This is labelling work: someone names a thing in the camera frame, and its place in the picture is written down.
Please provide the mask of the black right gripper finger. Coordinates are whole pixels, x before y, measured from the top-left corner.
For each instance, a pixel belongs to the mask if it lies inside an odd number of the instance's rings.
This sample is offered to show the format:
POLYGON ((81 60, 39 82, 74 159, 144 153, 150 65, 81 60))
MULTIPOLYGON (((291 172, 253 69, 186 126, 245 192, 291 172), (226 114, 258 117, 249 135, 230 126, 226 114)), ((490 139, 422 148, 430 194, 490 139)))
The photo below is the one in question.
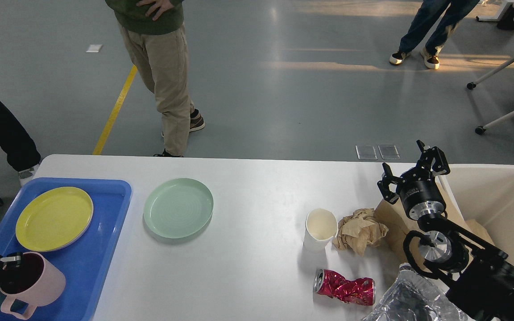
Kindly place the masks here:
POLYGON ((436 177, 448 175, 451 172, 447 158, 440 148, 437 146, 430 148, 422 140, 416 140, 416 144, 421 152, 414 173, 417 181, 434 181, 436 177))
POLYGON ((387 163, 382 163, 382 166, 383 175, 381 180, 377 182, 378 189, 385 201, 390 204, 395 204, 399 199, 399 195, 391 191, 390 185, 400 185, 402 183, 402 177, 394 176, 391 167, 387 163))

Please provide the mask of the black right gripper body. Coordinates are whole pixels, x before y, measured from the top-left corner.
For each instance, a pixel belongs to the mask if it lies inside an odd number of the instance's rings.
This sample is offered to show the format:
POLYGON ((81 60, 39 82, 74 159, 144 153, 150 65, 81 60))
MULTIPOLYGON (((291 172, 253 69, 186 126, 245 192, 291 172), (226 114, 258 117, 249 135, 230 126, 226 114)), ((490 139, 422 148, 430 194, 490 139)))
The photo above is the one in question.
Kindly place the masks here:
POLYGON ((445 212, 445 201, 433 176, 405 172, 396 192, 407 217, 412 221, 418 221, 425 215, 445 212))

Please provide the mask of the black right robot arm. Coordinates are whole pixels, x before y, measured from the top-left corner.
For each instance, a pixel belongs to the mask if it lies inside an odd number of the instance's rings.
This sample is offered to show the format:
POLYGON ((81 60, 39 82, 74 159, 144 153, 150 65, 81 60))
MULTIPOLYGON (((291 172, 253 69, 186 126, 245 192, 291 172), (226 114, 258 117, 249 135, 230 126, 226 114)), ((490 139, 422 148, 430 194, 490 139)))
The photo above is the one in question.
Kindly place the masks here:
POLYGON ((447 205, 435 178, 450 173, 440 148, 416 141, 416 165, 399 177, 383 163, 377 186, 384 201, 401 201, 406 217, 416 221, 402 243, 408 263, 421 276, 439 279, 447 299, 476 321, 514 321, 514 266, 508 254, 448 219, 447 205))

